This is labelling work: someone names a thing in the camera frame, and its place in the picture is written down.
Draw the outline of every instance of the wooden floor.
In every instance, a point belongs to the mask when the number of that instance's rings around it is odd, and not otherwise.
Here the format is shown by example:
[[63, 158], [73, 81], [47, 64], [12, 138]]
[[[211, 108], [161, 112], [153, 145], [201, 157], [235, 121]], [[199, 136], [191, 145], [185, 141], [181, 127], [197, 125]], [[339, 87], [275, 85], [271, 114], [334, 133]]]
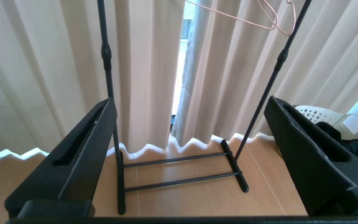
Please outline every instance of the wooden floor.
[[[241, 140], [232, 138], [229, 146], [236, 151]], [[124, 163], [222, 152], [216, 141], [208, 148], [193, 142], [180, 148], [171, 141], [166, 150], [144, 149], [137, 154], [124, 151]], [[44, 159], [37, 154], [23, 161], [13, 156], [0, 159], [0, 223], [7, 220], [4, 200]], [[246, 144], [239, 166], [249, 184], [243, 193], [235, 177], [173, 185], [126, 193], [127, 217], [234, 216], [234, 215], [306, 215], [285, 163], [274, 140], [257, 136]], [[124, 170], [125, 187], [180, 180], [231, 172], [224, 156], [172, 162]], [[96, 216], [117, 214], [116, 162], [109, 155], [103, 166], [93, 204]]]

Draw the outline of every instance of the sheer curtain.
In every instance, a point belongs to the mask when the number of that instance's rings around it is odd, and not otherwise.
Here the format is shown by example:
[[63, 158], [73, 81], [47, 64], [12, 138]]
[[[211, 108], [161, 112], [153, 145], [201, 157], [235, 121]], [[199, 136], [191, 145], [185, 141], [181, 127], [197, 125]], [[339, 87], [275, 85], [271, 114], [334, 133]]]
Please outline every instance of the sheer curtain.
[[[271, 1], [285, 30], [291, 7]], [[227, 14], [268, 26], [257, 1], [199, 1]], [[296, 11], [304, 1], [294, 1]], [[180, 145], [205, 143], [215, 134], [244, 133], [287, 40], [205, 9], [196, 9], [183, 72], [180, 105], [172, 135]], [[358, 1], [312, 1], [270, 92], [293, 105], [340, 113], [358, 100]], [[254, 127], [269, 131], [260, 114]]]
[[[119, 140], [165, 148], [184, 2], [106, 1]], [[96, 1], [0, 1], [0, 151], [51, 151], [107, 98]]]

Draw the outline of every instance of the black clothes rack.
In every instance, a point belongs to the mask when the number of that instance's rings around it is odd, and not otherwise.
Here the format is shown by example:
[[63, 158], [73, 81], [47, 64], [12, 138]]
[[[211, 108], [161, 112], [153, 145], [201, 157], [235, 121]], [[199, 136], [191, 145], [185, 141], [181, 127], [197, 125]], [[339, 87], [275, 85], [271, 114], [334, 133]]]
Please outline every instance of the black clothes rack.
[[[269, 91], [273, 85], [273, 82], [278, 75], [278, 72], [280, 71], [282, 65], [284, 64], [285, 60], [288, 56], [289, 48], [293, 42], [293, 39], [295, 38], [296, 33], [298, 32], [299, 26], [309, 8], [309, 5], [311, 3], [311, 0], [306, 0], [302, 10], [299, 14], [298, 19], [296, 20], [295, 29], [291, 36], [289, 36], [287, 43], [284, 46], [284, 49], [281, 51], [280, 55], [277, 58], [276, 66], [274, 67], [274, 71], [272, 73], [272, 76], [270, 77], [270, 80], [267, 83], [267, 86], [265, 88], [265, 91], [262, 95], [262, 98], [259, 101], [258, 107], [252, 117], [252, 120], [250, 122], [250, 125], [247, 128], [247, 131], [244, 135], [244, 138], [241, 142], [241, 145], [237, 151], [236, 156], [234, 157], [232, 154], [232, 151], [230, 150], [230, 147], [227, 145], [226, 140], [221, 141], [221, 147], [223, 152], [221, 153], [214, 153], [214, 154], [208, 154], [208, 155], [202, 155], [202, 156], [190, 156], [190, 157], [182, 157], [178, 159], [164, 159], [159, 161], [152, 161], [152, 162], [139, 162], [139, 163], [133, 163], [133, 164], [124, 164], [122, 160], [122, 152], [119, 150], [118, 145], [118, 134], [117, 134], [117, 124], [115, 124], [114, 131], [113, 131], [113, 138], [114, 138], [114, 150], [117, 160], [117, 201], [118, 201], [118, 213], [120, 215], [124, 214], [126, 212], [126, 206], [125, 206], [125, 193], [134, 191], [134, 190], [142, 190], [142, 189], [150, 189], [154, 187], [164, 187], [169, 185], [175, 185], [175, 184], [184, 184], [189, 182], [195, 182], [200, 180], [209, 180], [209, 179], [215, 179], [220, 177], [229, 177], [234, 176], [236, 177], [239, 186], [241, 190], [246, 193], [249, 190], [249, 186], [242, 175], [242, 172], [237, 165], [237, 160], [241, 154], [241, 151], [247, 141], [247, 138], [249, 137], [249, 134], [254, 127], [254, 124], [256, 122], [256, 119], [260, 113], [260, 110], [262, 109], [265, 100], [267, 98], [267, 95], [269, 94]], [[112, 90], [112, 78], [111, 78], [111, 49], [108, 44], [108, 35], [107, 35], [107, 28], [106, 28], [106, 16], [104, 11], [104, 1], [98, 0], [98, 11], [99, 11], [99, 21], [100, 21], [100, 29], [101, 29], [101, 37], [102, 37], [102, 49], [101, 49], [101, 55], [103, 58], [104, 63], [104, 69], [106, 71], [106, 83], [107, 83], [107, 89], [108, 89], [108, 96], [109, 98], [113, 98], [114, 103], [114, 96], [113, 96], [113, 90]], [[134, 166], [146, 166], [146, 165], [152, 165], [152, 164], [159, 164], [159, 163], [165, 163], [165, 162], [176, 162], [176, 161], [184, 161], [184, 160], [190, 160], [190, 159], [203, 159], [203, 158], [209, 158], [209, 157], [215, 157], [215, 156], [226, 156], [227, 161], [229, 162], [232, 172], [227, 174], [217, 174], [217, 175], [209, 175], [206, 177], [197, 177], [192, 179], [185, 179], [185, 180], [176, 180], [176, 181], [170, 181], [170, 182], [164, 182], [159, 184], [150, 184], [150, 185], [143, 185], [143, 186], [137, 186], [137, 187], [124, 187], [124, 168], [126, 167], [134, 167]]]

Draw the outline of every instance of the beige curtain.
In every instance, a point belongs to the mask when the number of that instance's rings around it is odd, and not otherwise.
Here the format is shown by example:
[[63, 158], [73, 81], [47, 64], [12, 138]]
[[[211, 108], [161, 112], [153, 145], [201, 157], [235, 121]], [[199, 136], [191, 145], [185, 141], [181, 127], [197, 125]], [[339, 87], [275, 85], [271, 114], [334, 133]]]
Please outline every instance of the beige curtain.
[[[285, 30], [291, 7], [271, 1]], [[200, 1], [219, 11], [268, 26], [257, 1]], [[294, 1], [299, 13], [304, 1]], [[188, 41], [180, 105], [172, 134], [184, 145], [211, 135], [244, 134], [287, 37], [196, 9]], [[340, 113], [358, 100], [358, 0], [315, 0], [290, 48], [271, 95], [293, 105]], [[259, 115], [254, 126], [268, 131]]]
[[[119, 140], [165, 148], [184, 2], [106, 1]], [[51, 151], [107, 98], [96, 1], [0, 1], [0, 151]]]

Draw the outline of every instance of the rose gold wire hanger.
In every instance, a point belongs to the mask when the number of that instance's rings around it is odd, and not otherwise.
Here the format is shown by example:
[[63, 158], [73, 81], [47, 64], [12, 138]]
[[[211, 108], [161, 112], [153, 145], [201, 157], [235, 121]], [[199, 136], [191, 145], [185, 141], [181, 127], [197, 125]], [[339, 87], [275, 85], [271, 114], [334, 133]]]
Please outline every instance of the rose gold wire hanger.
[[270, 18], [270, 16], [267, 14], [266, 10], [263, 8], [262, 4], [260, 3], [260, 0], [258, 0], [258, 3], [259, 3], [259, 6], [262, 8], [263, 12], [265, 13], [265, 15], [268, 17], [268, 19], [272, 22], [273, 24], [273, 27], [265, 27], [265, 26], [262, 26], [260, 24], [256, 24], [254, 22], [251, 22], [251, 21], [247, 21], [247, 20], [243, 20], [243, 19], [240, 19], [238, 17], [235, 17], [235, 16], [231, 16], [229, 14], [226, 14], [224, 12], [221, 12], [221, 11], [218, 11], [218, 10], [215, 10], [215, 9], [211, 9], [209, 7], [206, 7], [206, 6], [202, 6], [200, 4], [197, 4], [195, 2], [191, 2], [189, 0], [185, 0], [186, 2], [188, 3], [191, 3], [191, 4], [194, 4], [198, 7], [202, 7], [204, 9], [207, 9], [207, 10], [210, 10], [210, 11], [213, 11], [213, 12], [216, 12], [216, 13], [219, 13], [219, 14], [222, 14], [224, 16], [227, 16], [227, 17], [230, 17], [230, 18], [233, 18], [233, 19], [236, 19], [238, 21], [241, 21], [241, 22], [245, 22], [247, 24], [250, 24], [250, 25], [253, 25], [253, 26], [257, 26], [259, 28], [262, 28], [262, 29], [266, 29], [266, 30], [274, 30], [275, 28], [277, 28], [281, 33], [283, 33], [284, 35], [286, 36], [289, 36], [292, 34], [294, 28], [295, 28], [295, 21], [296, 21], [296, 12], [295, 12], [295, 5], [293, 2], [291, 2], [290, 0], [287, 0], [287, 4], [291, 4], [292, 5], [292, 11], [293, 11], [293, 25], [292, 25], [292, 29], [291, 29], [291, 32], [289, 34], [287, 34], [286, 32], [284, 32], [279, 26], [278, 26], [278, 17], [277, 17], [277, 13], [274, 11], [273, 7], [266, 1], [266, 0], [263, 0], [263, 2], [270, 8], [270, 10], [273, 12], [273, 15], [275, 17], [275, 21]]

